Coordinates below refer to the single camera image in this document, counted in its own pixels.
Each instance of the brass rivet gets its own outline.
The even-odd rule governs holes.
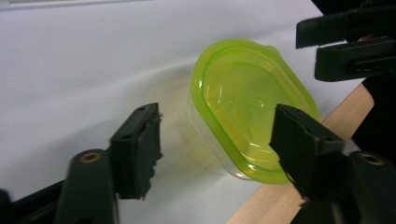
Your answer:
[[[87,154],[84,154],[79,158],[79,162],[81,163],[91,163],[94,161],[99,161],[102,158],[102,155],[97,152],[89,152]]]
[[[372,165],[384,165],[385,164],[385,162],[383,160],[379,159],[376,156],[372,156],[370,154],[361,153],[360,156],[363,161],[370,163]]]

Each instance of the clear plastic container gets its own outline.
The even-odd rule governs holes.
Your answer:
[[[242,179],[286,184],[269,146],[277,104],[320,120],[315,101],[275,48],[245,39],[220,40],[192,70],[180,130],[203,166],[218,170],[220,163]]]

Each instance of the white backdrop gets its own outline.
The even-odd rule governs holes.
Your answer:
[[[164,157],[145,201],[120,222],[224,223],[259,183],[196,165],[177,119],[200,53],[223,38],[272,45],[323,118],[360,82],[314,79],[316,48],[295,49],[309,0],[141,1],[0,9],[0,188],[17,200],[65,178],[80,151],[106,149],[141,105],[160,103]]]

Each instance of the wooden surface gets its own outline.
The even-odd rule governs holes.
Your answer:
[[[374,100],[370,92],[360,84],[322,123],[344,141],[348,141],[373,106]],[[303,202],[292,184],[262,185],[227,223],[291,223]]]

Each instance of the green plastic lid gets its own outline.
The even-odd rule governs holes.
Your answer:
[[[279,52],[244,39],[220,40],[200,55],[191,99],[237,169],[268,184],[289,183],[269,146],[276,105],[320,120],[315,101]]]

